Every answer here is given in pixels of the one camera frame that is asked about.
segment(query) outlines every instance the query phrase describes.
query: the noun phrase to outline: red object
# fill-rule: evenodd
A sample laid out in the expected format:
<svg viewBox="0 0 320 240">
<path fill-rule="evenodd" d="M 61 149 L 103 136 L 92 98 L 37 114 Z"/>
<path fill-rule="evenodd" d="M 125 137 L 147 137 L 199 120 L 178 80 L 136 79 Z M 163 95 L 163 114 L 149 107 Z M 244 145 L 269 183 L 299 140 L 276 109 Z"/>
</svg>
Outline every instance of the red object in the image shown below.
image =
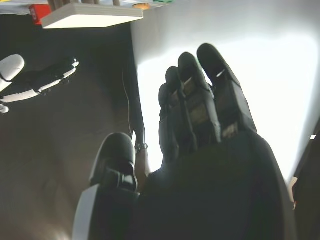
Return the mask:
<svg viewBox="0 0 320 240">
<path fill-rule="evenodd" d="M 44 4 L 32 4 L 29 9 L 35 25 L 41 25 L 41 19 L 51 13 L 50 6 Z"/>
</svg>

